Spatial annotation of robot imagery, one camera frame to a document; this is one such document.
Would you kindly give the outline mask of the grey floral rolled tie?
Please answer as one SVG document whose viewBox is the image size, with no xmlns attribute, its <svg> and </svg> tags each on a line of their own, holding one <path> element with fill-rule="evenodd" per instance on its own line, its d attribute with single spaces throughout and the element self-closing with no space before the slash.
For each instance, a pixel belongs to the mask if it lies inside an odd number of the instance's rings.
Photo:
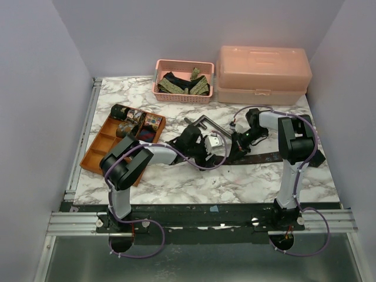
<svg viewBox="0 0 376 282">
<path fill-rule="evenodd" d="M 146 112 L 139 109 L 129 109 L 126 115 L 126 121 L 134 124 L 141 124 L 146 117 Z"/>
</svg>

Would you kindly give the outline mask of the dark green rolled tie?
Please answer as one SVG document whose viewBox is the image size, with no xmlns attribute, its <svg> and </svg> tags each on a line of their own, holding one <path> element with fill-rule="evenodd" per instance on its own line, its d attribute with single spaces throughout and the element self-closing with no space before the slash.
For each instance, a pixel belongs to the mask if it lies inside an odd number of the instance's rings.
<svg viewBox="0 0 376 282">
<path fill-rule="evenodd" d="M 125 121 L 129 108 L 120 104 L 115 104 L 111 107 L 110 117 L 116 120 Z"/>
</svg>

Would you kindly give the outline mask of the pink plastic basket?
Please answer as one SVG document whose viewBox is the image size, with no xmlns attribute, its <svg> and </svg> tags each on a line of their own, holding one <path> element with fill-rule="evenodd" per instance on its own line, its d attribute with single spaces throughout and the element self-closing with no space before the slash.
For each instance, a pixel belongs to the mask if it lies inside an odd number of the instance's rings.
<svg viewBox="0 0 376 282">
<path fill-rule="evenodd" d="M 158 101 L 208 104 L 213 95 L 214 64 L 159 59 L 153 77 Z"/>
</svg>

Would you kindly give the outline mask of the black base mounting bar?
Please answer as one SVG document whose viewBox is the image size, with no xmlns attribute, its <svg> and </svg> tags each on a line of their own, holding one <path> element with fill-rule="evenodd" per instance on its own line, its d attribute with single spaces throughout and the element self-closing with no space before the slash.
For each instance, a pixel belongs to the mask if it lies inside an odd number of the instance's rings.
<svg viewBox="0 0 376 282">
<path fill-rule="evenodd" d="M 303 231 L 302 219 L 275 223 L 272 204 L 136 204 L 122 223 L 107 206 L 63 204 L 74 234 L 109 236 L 117 244 L 267 244 L 268 233 Z"/>
</svg>

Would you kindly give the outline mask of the dark brown blue floral tie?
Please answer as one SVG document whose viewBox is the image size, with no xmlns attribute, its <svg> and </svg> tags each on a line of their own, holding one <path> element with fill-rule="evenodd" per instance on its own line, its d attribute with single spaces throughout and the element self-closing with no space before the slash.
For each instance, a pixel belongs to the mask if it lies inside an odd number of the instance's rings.
<svg viewBox="0 0 376 282">
<path fill-rule="evenodd" d="M 310 167 L 319 167 L 326 161 L 324 154 L 317 150 L 313 158 L 309 162 Z M 237 160 L 230 160 L 227 158 L 223 165 L 253 165 L 253 164 L 263 164 L 263 163 L 278 163 L 283 162 L 282 157 L 279 152 L 262 153 L 256 155 L 245 155 Z"/>
</svg>

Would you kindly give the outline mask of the colourful patterned rolled tie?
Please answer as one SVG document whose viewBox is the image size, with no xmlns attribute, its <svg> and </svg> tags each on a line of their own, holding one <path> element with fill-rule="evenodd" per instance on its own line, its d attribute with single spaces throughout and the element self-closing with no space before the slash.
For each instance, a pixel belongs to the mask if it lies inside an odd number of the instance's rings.
<svg viewBox="0 0 376 282">
<path fill-rule="evenodd" d="M 163 118 L 158 115 L 148 113 L 145 117 L 145 126 L 151 127 L 153 130 L 157 131 Z"/>
</svg>

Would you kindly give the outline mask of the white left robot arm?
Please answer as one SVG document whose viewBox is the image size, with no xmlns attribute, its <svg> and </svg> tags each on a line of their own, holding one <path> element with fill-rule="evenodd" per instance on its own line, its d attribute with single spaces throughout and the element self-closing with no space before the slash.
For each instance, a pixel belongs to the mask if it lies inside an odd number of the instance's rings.
<svg viewBox="0 0 376 282">
<path fill-rule="evenodd" d="M 127 133 L 99 165 L 109 186 L 110 225 L 118 232 L 129 228 L 130 187 L 148 165 L 186 161 L 200 170 L 213 170 L 225 160 L 225 156 L 215 159 L 209 137 L 203 136 L 195 125 L 189 125 L 180 136 L 166 143 L 144 142 Z"/>
</svg>

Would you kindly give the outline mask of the navy maroon striped rolled tie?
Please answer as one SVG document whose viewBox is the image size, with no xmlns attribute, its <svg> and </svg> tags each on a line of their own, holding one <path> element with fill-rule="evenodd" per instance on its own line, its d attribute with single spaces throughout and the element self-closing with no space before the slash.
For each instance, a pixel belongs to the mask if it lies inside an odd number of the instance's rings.
<svg viewBox="0 0 376 282">
<path fill-rule="evenodd" d="M 142 127 L 142 129 L 140 130 L 140 132 L 137 134 L 136 137 L 138 140 L 152 143 L 155 136 L 156 136 L 156 131 L 152 127 L 144 126 Z"/>
</svg>

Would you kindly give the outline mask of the orange wooden divided tray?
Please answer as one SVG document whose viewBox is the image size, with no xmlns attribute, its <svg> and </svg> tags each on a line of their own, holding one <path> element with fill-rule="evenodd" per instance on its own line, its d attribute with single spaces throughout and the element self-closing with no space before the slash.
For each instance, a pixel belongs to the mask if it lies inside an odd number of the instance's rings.
<svg viewBox="0 0 376 282">
<path fill-rule="evenodd" d="M 160 135 L 162 134 L 163 129 L 166 125 L 166 118 L 164 116 L 161 116 L 163 118 L 158 130 L 156 131 L 156 136 L 153 139 L 152 143 L 156 143 L 159 140 Z M 85 153 L 85 156 L 83 157 L 80 166 L 81 168 L 90 171 L 92 173 L 96 174 L 102 174 L 102 170 L 100 169 L 100 161 L 107 155 L 107 153 L 110 152 L 120 141 L 122 138 L 116 137 L 116 129 L 118 125 L 122 122 L 129 122 L 129 121 L 121 121 L 116 120 L 110 117 L 110 115 L 106 118 L 104 124 L 102 125 L 101 129 L 99 130 L 99 133 L 94 138 L 94 141 L 89 146 L 88 151 Z M 140 132 L 142 127 L 145 126 L 145 119 L 141 124 L 139 125 L 139 131 Z"/>
</svg>

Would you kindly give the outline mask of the gold floral rolled tie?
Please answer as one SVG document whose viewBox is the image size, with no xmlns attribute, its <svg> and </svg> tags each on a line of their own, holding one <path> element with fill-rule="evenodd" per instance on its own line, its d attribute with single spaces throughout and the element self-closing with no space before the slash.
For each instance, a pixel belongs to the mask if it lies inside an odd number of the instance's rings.
<svg viewBox="0 0 376 282">
<path fill-rule="evenodd" d="M 116 137 L 124 138 L 127 135 L 136 136 L 139 131 L 139 125 L 132 122 L 122 122 L 116 129 Z"/>
</svg>

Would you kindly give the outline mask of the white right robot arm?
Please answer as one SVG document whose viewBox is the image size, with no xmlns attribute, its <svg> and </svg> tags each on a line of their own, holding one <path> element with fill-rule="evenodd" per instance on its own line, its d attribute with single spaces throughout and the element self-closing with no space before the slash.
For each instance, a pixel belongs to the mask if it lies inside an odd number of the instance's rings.
<svg viewBox="0 0 376 282">
<path fill-rule="evenodd" d="M 251 152 L 252 143 L 268 137 L 269 130 L 277 132 L 283 174 L 280 190 L 273 202 L 270 223 L 275 229 L 284 230 L 297 221 L 302 211 L 301 185 L 308 163 L 318 149 L 317 133 L 309 115 L 250 108 L 246 113 L 246 120 L 249 129 L 243 133 L 236 129 L 236 117 L 229 124 L 233 133 L 228 159 L 234 161 Z"/>
</svg>

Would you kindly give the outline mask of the pink plastic storage box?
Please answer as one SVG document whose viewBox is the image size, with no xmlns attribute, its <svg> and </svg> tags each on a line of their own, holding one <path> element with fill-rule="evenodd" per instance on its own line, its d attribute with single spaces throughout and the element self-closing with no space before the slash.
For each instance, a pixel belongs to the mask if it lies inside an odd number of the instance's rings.
<svg viewBox="0 0 376 282">
<path fill-rule="evenodd" d="M 305 50 L 222 46 L 216 65 L 220 103 L 294 105 L 312 78 Z"/>
</svg>

